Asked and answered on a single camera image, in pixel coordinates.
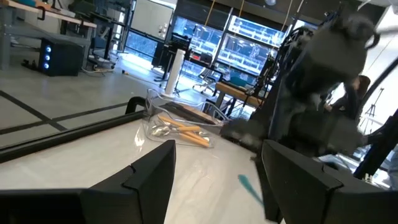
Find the wooden top workbench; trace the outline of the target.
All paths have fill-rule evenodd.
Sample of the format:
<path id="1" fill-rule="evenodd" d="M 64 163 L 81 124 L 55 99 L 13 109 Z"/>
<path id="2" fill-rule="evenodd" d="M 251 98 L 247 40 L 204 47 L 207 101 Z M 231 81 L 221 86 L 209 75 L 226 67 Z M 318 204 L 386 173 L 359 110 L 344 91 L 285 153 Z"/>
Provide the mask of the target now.
<path id="1" fill-rule="evenodd" d="M 62 21 L 78 24 L 79 26 L 87 27 L 85 37 L 74 37 L 65 34 L 55 34 L 35 28 L 33 26 L 17 26 L 12 24 L 12 10 L 22 9 L 23 11 L 35 13 L 39 20 L 52 17 Z M 74 17 L 66 16 L 55 11 L 46 10 L 44 8 L 37 8 L 15 2 L 13 0 L 0 0 L 0 70 L 7 70 L 9 68 L 10 53 L 11 53 L 11 37 L 21 36 L 32 39 L 41 39 L 46 37 L 54 37 L 60 40 L 69 40 L 84 47 L 82 66 L 86 67 L 88 52 L 91 45 L 91 37 L 97 25 L 91 22 L 86 22 Z"/>

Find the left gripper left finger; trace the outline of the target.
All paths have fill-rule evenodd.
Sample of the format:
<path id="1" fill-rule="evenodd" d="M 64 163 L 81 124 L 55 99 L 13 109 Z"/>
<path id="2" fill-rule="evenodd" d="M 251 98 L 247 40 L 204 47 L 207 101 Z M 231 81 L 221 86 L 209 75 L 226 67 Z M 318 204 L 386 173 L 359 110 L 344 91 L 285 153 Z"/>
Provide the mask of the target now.
<path id="1" fill-rule="evenodd" d="M 0 190 L 0 224 L 164 224 L 175 165 L 168 140 L 90 188 Z"/>

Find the black table frame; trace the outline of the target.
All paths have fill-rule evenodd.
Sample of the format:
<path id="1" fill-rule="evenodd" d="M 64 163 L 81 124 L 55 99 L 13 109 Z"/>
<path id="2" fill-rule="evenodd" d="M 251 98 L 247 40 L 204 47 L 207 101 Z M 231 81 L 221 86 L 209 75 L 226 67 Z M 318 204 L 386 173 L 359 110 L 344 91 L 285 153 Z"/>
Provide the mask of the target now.
<path id="1" fill-rule="evenodd" d="M 177 103 L 167 103 L 162 105 L 161 108 L 183 119 L 187 119 L 188 121 L 215 124 L 214 121 L 206 118 L 205 115 L 201 115 L 199 112 L 195 112 L 195 110 L 189 106 L 183 106 Z M 69 129 L 42 138 L 2 147 L 0 148 L 0 164 L 142 119 L 146 115 L 146 111 L 136 110 L 133 113 L 107 119 L 105 121 L 87 124 L 85 126 Z"/>

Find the black computer tower blue lights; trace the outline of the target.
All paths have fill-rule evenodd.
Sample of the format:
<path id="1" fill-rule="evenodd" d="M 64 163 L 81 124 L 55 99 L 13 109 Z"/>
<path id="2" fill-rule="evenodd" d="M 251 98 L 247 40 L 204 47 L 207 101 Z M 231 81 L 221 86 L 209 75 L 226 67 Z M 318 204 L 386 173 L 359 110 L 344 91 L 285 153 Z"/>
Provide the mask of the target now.
<path id="1" fill-rule="evenodd" d="M 75 77 L 83 64 L 83 47 L 58 39 L 41 39 L 38 71 L 49 77 Z"/>

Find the wooden background table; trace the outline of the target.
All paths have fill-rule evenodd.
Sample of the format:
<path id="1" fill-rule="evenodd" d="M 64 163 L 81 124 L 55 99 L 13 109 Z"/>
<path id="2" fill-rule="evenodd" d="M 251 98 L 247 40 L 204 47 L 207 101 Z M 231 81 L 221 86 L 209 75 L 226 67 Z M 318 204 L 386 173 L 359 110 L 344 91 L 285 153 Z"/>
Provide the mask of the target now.
<path id="1" fill-rule="evenodd" d="M 245 102 L 247 105 L 258 107 L 267 98 L 269 94 L 268 92 L 266 92 L 262 97 L 256 97 L 254 95 L 247 96 L 245 91 L 243 91 L 241 88 L 235 88 L 223 82 L 217 82 L 215 85 L 215 89 L 216 91 L 219 92 L 219 95 L 215 103 L 215 106 L 217 108 L 220 108 L 221 104 L 223 103 L 225 95 L 229 95 L 236 100 L 241 100 Z"/>

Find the large wall display screen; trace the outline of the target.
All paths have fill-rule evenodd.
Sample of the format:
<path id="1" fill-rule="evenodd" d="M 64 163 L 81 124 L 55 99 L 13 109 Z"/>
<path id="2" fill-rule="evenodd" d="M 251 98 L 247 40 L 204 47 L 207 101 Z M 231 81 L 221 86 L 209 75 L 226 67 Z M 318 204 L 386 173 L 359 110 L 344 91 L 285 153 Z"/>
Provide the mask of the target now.
<path id="1" fill-rule="evenodd" d="M 182 17 L 176 18 L 173 32 L 191 39 L 190 48 L 195 52 L 211 54 L 212 57 L 216 55 L 222 38 L 222 31 Z"/>
<path id="2" fill-rule="evenodd" d="M 232 16 L 228 30 L 274 47 L 279 47 L 285 37 L 284 32 L 237 16 Z"/>
<path id="3" fill-rule="evenodd" d="M 238 36 L 226 34 L 217 61 L 258 76 L 269 55 L 275 57 L 276 49 L 256 44 Z"/>

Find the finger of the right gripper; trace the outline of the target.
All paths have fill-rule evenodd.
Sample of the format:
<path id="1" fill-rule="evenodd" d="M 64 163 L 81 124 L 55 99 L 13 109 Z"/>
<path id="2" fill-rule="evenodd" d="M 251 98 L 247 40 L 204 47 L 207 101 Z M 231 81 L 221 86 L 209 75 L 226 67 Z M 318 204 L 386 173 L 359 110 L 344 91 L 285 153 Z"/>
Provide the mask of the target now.
<path id="1" fill-rule="evenodd" d="M 265 218 L 272 222 L 280 223 L 282 221 L 282 214 L 269 185 L 261 154 L 259 152 L 254 156 L 254 163 L 261 185 Z"/>

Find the black tripod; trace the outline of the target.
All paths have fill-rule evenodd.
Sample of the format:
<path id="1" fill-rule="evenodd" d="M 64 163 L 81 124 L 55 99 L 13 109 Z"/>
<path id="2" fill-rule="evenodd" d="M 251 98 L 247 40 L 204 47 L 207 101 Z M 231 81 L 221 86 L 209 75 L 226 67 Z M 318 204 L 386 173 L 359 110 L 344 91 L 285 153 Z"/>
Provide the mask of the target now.
<path id="1" fill-rule="evenodd" d="M 376 104 L 377 104 L 380 96 L 382 95 L 383 91 L 384 91 L 384 88 L 381 87 L 377 93 L 376 99 L 370 104 L 368 109 L 361 115 L 360 126 L 362 126 L 364 123 L 366 123 L 366 125 L 368 125 L 369 122 L 371 122 L 371 124 L 376 123 L 378 125 L 381 125 L 381 123 L 379 121 L 377 121 L 374 117 L 376 114 Z"/>

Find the orange handled silver spoon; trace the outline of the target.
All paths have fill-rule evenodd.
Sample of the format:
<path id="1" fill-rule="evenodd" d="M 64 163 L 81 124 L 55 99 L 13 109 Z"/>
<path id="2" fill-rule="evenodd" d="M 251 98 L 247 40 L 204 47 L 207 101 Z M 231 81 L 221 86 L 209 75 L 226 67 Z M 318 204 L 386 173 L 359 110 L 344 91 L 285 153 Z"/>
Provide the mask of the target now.
<path id="1" fill-rule="evenodd" d="M 198 126 L 178 127 L 172 128 L 170 126 L 155 126 L 151 129 L 150 133 L 153 136 L 166 136 L 168 134 L 178 134 L 184 140 L 193 142 L 199 146 L 209 147 L 210 143 L 200 136 L 194 134 L 194 131 L 200 131 Z"/>
<path id="2" fill-rule="evenodd" d="M 194 138 L 210 142 L 210 133 L 205 131 L 188 131 L 187 134 L 193 134 Z"/>
<path id="3" fill-rule="evenodd" d="M 186 127 L 171 127 L 171 126 L 166 126 L 166 125 L 158 125 L 154 126 L 152 129 L 162 129 L 166 131 L 200 131 L 201 127 L 199 126 L 186 126 Z"/>
<path id="4" fill-rule="evenodd" d="M 171 124 L 172 126 L 175 126 L 176 128 L 177 128 L 177 127 L 186 127 L 186 125 L 184 125 L 184 124 L 182 124 L 182 123 L 179 123 L 179 122 L 177 122 L 177 121 L 174 121 L 174 120 L 172 120 L 172 119 L 166 118 L 165 116 L 158 115 L 158 118 L 159 118 L 161 121 L 164 121 L 164 122 L 166 122 L 166 123 Z M 187 134 L 187 132 L 188 132 L 188 131 L 184 131 L 184 132 L 183 132 L 183 131 L 177 131 L 177 133 L 179 134 L 179 136 L 180 136 L 181 138 L 183 138 L 184 140 L 193 142 L 193 143 L 198 144 L 198 145 L 203 146 L 203 147 L 209 147 L 209 146 L 210 146 L 210 143 L 209 143 L 208 141 L 202 140 L 202 139 L 194 138 L 194 137 L 193 137 L 193 134 Z"/>

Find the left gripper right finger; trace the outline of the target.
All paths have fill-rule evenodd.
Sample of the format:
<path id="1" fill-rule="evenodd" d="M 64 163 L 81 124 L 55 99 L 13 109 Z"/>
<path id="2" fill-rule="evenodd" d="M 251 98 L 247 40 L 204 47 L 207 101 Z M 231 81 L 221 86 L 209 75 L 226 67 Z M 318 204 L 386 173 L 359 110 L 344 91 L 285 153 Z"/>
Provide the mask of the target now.
<path id="1" fill-rule="evenodd" d="M 398 191 L 371 185 L 271 140 L 263 142 L 262 161 L 286 224 L 398 224 Z"/>

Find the mint green handled silver spoon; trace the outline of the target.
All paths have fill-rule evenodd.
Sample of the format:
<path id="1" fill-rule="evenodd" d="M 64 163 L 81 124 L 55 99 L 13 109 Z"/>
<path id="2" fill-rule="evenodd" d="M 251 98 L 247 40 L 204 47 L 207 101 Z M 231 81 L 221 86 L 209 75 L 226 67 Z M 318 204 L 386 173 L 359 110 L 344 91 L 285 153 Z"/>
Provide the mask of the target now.
<path id="1" fill-rule="evenodd" d="M 261 205 L 261 207 L 263 207 L 264 202 L 263 202 L 262 198 L 260 197 L 260 195 L 257 193 L 257 191 L 252 186 L 248 177 L 246 175 L 239 174 L 238 180 L 241 183 L 241 185 L 249 192 L 249 194 L 251 194 L 253 196 L 255 201 L 257 201 Z"/>

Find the black diagonal frame strut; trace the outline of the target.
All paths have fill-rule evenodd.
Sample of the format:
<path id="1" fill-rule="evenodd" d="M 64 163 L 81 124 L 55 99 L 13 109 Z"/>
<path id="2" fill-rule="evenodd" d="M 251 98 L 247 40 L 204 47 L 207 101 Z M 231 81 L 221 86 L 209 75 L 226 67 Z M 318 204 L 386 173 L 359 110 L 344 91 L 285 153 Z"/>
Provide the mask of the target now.
<path id="1" fill-rule="evenodd" d="M 354 172 L 354 177 L 363 179 L 366 174 L 374 175 L 388 154 L 398 144 L 398 109 L 373 136 L 371 148 Z"/>

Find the clear plastic container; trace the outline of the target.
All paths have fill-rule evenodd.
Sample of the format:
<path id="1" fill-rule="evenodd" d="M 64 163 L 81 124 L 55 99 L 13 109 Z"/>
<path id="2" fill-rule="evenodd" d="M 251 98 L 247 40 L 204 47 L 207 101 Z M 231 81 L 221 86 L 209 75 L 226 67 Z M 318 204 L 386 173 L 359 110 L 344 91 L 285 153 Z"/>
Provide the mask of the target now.
<path id="1" fill-rule="evenodd" d="M 206 118 L 214 121 L 215 124 L 204 124 L 203 122 L 199 121 L 188 121 L 187 119 L 183 119 L 175 114 L 168 112 L 165 109 L 162 109 L 161 106 L 167 103 L 177 103 L 183 106 L 189 106 L 195 110 L 195 112 L 199 112 L 201 115 L 205 115 Z M 201 127 L 201 131 L 205 131 L 210 133 L 210 146 L 204 148 L 213 148 L 216 144 L 216 132 L 220 130 L 222 125 L 228 120 L 228 117 L 215 106 L 214 103 L 210 102 L 201 102 L 201 103 L 194 103 L 188 100 L 184 100 L 181 98 L 169 98 L 166 97 L 163 93 L 159 93 L 156 90 L 149 89 L 147 91 L 147 98 L 145 101 L 146 107 L 146 118 L 143 122 L 146 137 L 150 140 L 157 141 L 157 142 L 164 142 L 166 140 L 174 140 L 177 144 L 184 145 L 184 146 L 199 146 L 193 142 L 184 140 L 178 134 L 168 134 L 166 136 L 153 136 L 151 135 L 150 131 L 154 126 L 158 125 L 166 125 L 172 126 L 169 123 L 161 121 L 158 118 L 158 115 L 165 116 L 166 118 L 172 119 L 179 123 L 182 123 L 186 126 L 199 126 Z"/>

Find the black office chair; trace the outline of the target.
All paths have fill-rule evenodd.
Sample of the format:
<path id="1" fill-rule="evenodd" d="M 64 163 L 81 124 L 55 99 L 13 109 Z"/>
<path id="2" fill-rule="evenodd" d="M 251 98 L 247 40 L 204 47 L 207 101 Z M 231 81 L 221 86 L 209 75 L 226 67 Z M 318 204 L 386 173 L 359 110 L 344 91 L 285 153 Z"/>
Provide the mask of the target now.
<path id="1" fill-rule="evenodd" d="M 215 84 L 223 78 L 223 73 L 217 70 L 211 70 L 209 68 L 205 68 L 204 71 L 202 71 L 198 75 L 198 78 L 201 78 L 204 81 L 204 83 L 194 84 L 192 88 L 199 86 L 201 88 L 200 93 L 202 95 L 206 94 L 206 90 L 210 90 L 212 91 L 212 96 L 215 96 L 217 93 Z"/>

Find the person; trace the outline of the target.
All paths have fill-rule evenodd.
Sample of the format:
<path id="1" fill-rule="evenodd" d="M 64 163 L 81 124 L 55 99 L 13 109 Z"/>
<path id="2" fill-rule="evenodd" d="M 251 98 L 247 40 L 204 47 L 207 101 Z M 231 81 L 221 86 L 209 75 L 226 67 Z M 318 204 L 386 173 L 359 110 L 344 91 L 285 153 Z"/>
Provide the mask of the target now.
<path id="1" fill-rule="evenodd" d="M 349 119 L 355 119 L 361 101 L 368 90 L 371 80 L 369 77 L 359 75 L 349 85 L 345 85 L 345 94 L 333 104 L 324 105 L 328 112 L 339 113 Z"/>

